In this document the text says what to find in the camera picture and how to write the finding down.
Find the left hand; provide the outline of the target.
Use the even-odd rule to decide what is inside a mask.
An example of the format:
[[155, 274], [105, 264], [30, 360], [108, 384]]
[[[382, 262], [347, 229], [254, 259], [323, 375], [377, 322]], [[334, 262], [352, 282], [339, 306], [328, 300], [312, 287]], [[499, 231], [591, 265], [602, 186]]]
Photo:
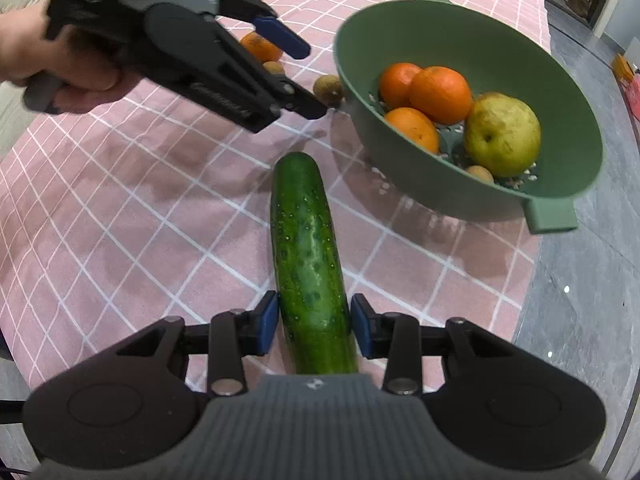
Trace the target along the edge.
[[63, 113], [85, 114], [126, 96], [141, 80], [92, 47], [82, 44], [67, 27], [58, 38], [43, 38], [48, 20], [45, 1], [1, 15], [1, 80], [24, 87], [44, 70], [65, 82], [54, 106]]

